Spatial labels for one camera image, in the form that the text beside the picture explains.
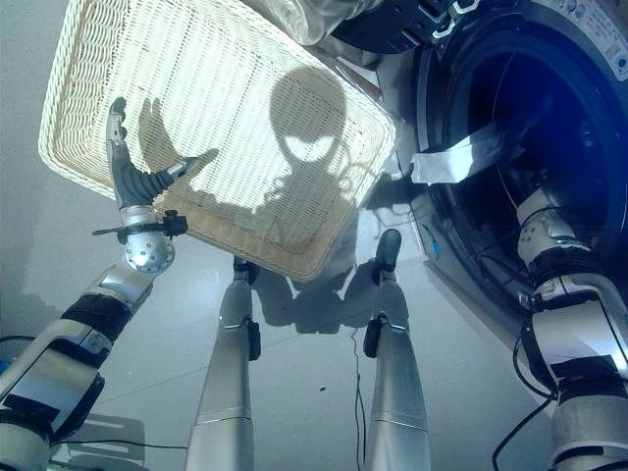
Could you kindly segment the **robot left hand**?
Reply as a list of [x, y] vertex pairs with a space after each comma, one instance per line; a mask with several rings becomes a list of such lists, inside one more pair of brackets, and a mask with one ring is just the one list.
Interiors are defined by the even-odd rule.
[[165, 164], [155, 172], [141, 171], [130, 157], [124, 126], [127, 101], [116, 98], [108, 112], [105, 134], [107, 160], [115, 199], [119, 209], [132, 206], [150, 206], [154, 199], [169, 186], [187, 174], [194, 175], [199, 168], [212, 162], [217, 148], [210, 148], [195, 156], [180, 154], [168, 134], [162, 117], [162, 104], [158, 99], [146, 99], [141, 108], [137, 139], [144, 159]]

